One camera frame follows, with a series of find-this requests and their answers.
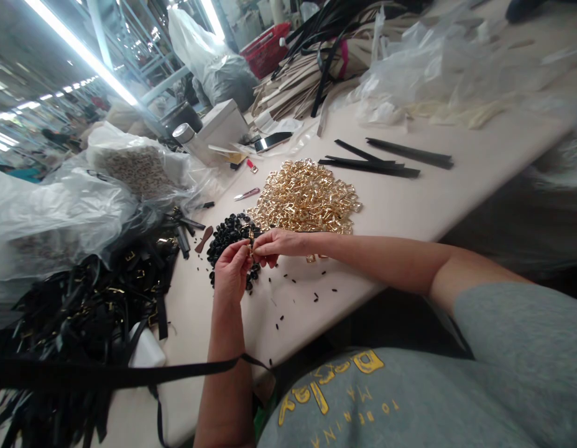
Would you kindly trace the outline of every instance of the white box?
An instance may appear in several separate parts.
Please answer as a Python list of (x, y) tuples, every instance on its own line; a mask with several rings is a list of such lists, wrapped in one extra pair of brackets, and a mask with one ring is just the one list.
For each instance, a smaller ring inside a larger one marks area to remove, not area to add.
[(230, 144), (249, 134), (249, 126), (234, 100), (217, 104), (201, 122), (203, 128), (197, 135), (209, 145), (235, 149)]

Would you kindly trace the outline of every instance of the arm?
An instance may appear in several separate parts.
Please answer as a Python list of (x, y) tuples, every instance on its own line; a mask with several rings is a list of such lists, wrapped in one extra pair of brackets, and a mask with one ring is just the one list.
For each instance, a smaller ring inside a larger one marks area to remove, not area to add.
[(274, 266), (278, 254), (327, 255), (390, 287), (428, 296), (450, 315), (456, 297), (474, 286), (530, 283), (468, 250), (403, 238), (273, 229), (256, 240), (254, 258), (262, 266)]
[[(228, 246), (216, 263), (208, 362), (229, 360), (245, 352), (241, 298), (252, 264), (248, 243), (242, 240)], [(251, 386), (251, 367), (243, 360), (227, 372), (206, 376), (195, 447), (255, 446)]]

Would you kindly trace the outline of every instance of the finger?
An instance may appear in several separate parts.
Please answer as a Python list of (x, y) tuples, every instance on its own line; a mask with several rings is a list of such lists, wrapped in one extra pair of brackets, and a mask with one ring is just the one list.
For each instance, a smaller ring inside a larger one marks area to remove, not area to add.
[(224, 249), (218, 258), (218, 261), (222, 263), (230, 263), (239, 249), (246, 244), (249, 244), (249, 240), (241, 240), (229, 245), (226, 249)]
[(245, 262), (245, 259), (249, 257), (249, 251), (251, 250), (251, 247), (247, 246), (247, 245), (243, 245), (239, 248), (239, 250), (237, 251), (237, 253), (234, 255), (233, 260), (228, 264), (228, 266), (236, 272), (239, 272), (241, 270), (241, 266), (243, 265), (243, 262)]
[(267, 264), (270, 266), (270, 269), (276, 267), (276, 263), (278, 262), (278, 255), (268, 255), (266, 257)]
[(258, 236), (255, 240), (255, 242), (253, 243), (253, 251), (254, 251), (254, 255), (256, 255), (256, 261), (257, 261), (257, 256), (259, 254), (256, 253), (256, 249), (260, 246), (266, 245), (268, 243), (271, 243), (274, 241), (274, 229), (273, 230), (269, 230), (263, 234), (261, 234), (260, 236)]
[(248, 256), (245, 259), (245, 261), (243, 261), (243, 266), (241, 266), (241, 274), (243, 274), (243, 276), (246, 276), (249, 270), (251, 269), (252, 265), (253, 265), (253, 258)]
[(254, 247), (254, 253), (258, 256), (278, 255), (280, 249), (280, 242), (272, 241), (259, 247)]

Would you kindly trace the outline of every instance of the red basket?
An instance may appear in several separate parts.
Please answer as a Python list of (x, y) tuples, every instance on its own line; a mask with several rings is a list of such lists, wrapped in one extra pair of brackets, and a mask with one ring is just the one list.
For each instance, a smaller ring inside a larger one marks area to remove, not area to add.
[(289, 32), (290, 22), (276, 25), (239, 53), (247, 60), (249, 68), (259, 79), (272, 73), (289, 51), (288, 48), (279, 45), (280, 38), (288, 36)]

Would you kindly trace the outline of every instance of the worker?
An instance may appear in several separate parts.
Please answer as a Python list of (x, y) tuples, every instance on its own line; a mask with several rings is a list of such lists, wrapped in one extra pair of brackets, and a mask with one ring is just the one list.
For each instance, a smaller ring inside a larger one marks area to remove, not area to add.
[[(253, 248), (251, 257), (248, 240), (232, 244), (216, 264), (210, 362), (245, 352), (246, 274), (252, 258), (274, 267), (280, 254), (325, 254), (428, 297), (456, 321), (474, 357), (345, 353), (280, 398), (258, 446), (577, 447), (577, 300), (437, 243), (275, 228)], [(206, 376), (195, 447), (254, 446), (251, 406), (244, 360)]]
[(33, 184), (39, 184), (43, 178), (42, 173), (36, 168), (16, 169), (9, 165), (0, 165), (0, 171)]
[(50, 141), (52, 141), (58, 145), (64, 146), (64, 147), (68, 147), (69, 149), (73, 149), (74, 152), (79, 152), (80, 142), (72, 134), (55, 133), (49, 129), (43, 129), (42, 135), (47, 140), (50, 140)]

